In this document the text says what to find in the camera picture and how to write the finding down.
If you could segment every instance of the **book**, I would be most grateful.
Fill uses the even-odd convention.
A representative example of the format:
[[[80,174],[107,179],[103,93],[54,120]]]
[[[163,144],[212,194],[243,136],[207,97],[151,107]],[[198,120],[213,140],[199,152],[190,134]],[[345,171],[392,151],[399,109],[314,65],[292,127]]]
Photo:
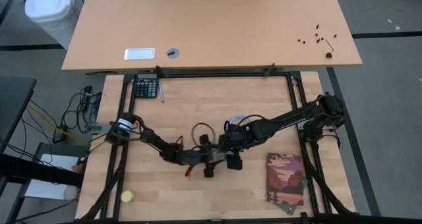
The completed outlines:
[[[306,188],[306,184],[308,183],[308,180],[306,178],[303,178],[303,189]],[[287,214],[293,215],[296,211],[297,205],[291,205],[291,204],[277,204],[274,203],[275,206],[281,208],[284,210]]]
[[[267,156],[268,202],[303,206],[303,164],[299,155]]]

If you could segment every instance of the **yellow ball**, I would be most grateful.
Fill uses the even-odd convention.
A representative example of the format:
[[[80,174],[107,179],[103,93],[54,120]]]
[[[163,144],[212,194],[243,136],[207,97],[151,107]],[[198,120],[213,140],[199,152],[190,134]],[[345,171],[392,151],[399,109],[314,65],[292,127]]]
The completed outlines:
[[[120,200],[122,202],[132,202],[134,198],[135,198],[135,194],[128,190],[120,194]]]

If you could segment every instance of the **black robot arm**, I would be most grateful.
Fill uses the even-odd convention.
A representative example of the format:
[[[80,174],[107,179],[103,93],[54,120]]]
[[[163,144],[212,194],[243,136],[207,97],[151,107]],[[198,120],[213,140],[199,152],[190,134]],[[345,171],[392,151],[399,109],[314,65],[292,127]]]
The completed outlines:
[[[343,124],[343,107],[336,96],[329,94],[319,95],[314,101],[303,107],[287,112],[273,119],[262,119],[249,122],[245,125],[225,124],[225,133],[219,138],[220,149],[223,152],[249,149],[265,143],[281,129],[306,121],[303,125],[305,138],[320,140],[322,128],[333,126],[337,128]]]
[[[260,117],[261,119],[241,123],[249,117]],[[227,160],[229,169],[242,169],[239,152],[254,146],[265,143],[267,139],[284,128],[306,121],[303,125],[305,138],[308,140],[319,140],[322,136],[322,127],[326,125],[335,128],[342,124],[343,108],[342,103],[335,96],[329,94],[319,95],[314,101],[303,107],[290,111],[273,119],[266,119],[260,115],[249,115],[238,124],[224,125],[224,134],[220,135],[218,144],[212,144],[207,136],[200,137],[201,146],[194,149],[184,150],[183,144],[174,142],[168,143],[161,139],[151,128],[147,127],[137,115],[124,113],[108,132],[106,140],[112,144],[120,145],[129,140],[140,140],[156,149],[160,156],[167,162],[179,165],[189,165],[193,168],[199,163],[204,163],[207,168],[213,169],[213,165]],[[135,122],[139,124],[139,132],[132,130]],[[129,133],[140,135],[138,138],[128,138]]]

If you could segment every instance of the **wooden table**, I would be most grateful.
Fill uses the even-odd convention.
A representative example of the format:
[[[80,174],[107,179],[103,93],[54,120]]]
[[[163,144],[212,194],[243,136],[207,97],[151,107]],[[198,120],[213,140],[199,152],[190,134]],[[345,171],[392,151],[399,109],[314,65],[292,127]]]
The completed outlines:
[[[322,93],[318,74],[301,74],[307,100],[311,101]],[[224,121],[234,114],[256,113],[271,118],[291,110],[284,77],[160,80],[165,103],[159,98],[138,99],[135,114],[141,116],[147,126],[168,142],[176,141],[183,135],[186,148],[193,144],[191,129],[198,122],[208,123],[216,134],[221,134]],[[99,123],[115,120],[122,81],[123,76],[107,76],[98,114]],[[127,95],[126,105],[129,104],[130,93]],[[199,126],[195,136],[208,132],[206,128]],[[102,142],[101,139],[94,142],[92,147]],[[327,184],[345,207],[354,210],[336,139],[325,137],[319,144]],[[109,144],[104,144],[90,154],[76,217],[83,216],[89,210],[104,188],[110,149]],[[279,131],[265,144],[243,152],[243,170],[234,171],[227,169],[225,164],[218,165],[215,177],[211,179],[203,177],[203,168],[199,165],[193,170],[192,179],[189,180],[184,176],[185,166],[164,162],[150,146],[142,142],[131,142],[123,190],[133,191],[135,200],[121,204],[119,220],[291,217],[265,200],[265,157],[268,152],[300,155],[296,128],[293,126]],[[319,195],[318,202],[320,209],[323,209]],[[112,207],[113,198],[110,198],[109,210]],[[305,205],[296,210],[294,217],[299,216],[302,211],[312,215],[307,189]]]
[[[326,58],[332,51],[326,41],[335,50],[331,59]],[[154,48],[155,58],[124,60],[128,48]],[[171,48],[180,52],[175,59],[167,56]],[[272,63],[280,67],[361,65],[337,0],[85,0],[62,69],[234,68]]]

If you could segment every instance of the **calculator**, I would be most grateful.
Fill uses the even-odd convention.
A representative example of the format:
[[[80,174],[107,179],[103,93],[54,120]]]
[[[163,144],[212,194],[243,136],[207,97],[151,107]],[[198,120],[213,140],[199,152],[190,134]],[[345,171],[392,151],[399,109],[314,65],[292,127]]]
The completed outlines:
[[[158,77],[156,73],[139,73],[136,77],[136,98],[156,98]]]

